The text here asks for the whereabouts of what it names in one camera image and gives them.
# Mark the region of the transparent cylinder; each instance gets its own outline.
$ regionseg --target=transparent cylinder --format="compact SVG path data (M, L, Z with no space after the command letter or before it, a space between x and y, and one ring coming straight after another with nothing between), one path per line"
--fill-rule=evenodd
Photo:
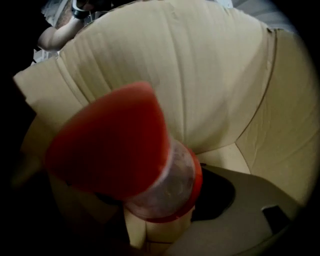
M194 182L195 164L189 150L171 139L160 177L146 191L128 198L124 205L143 220L172 216L190 198Z

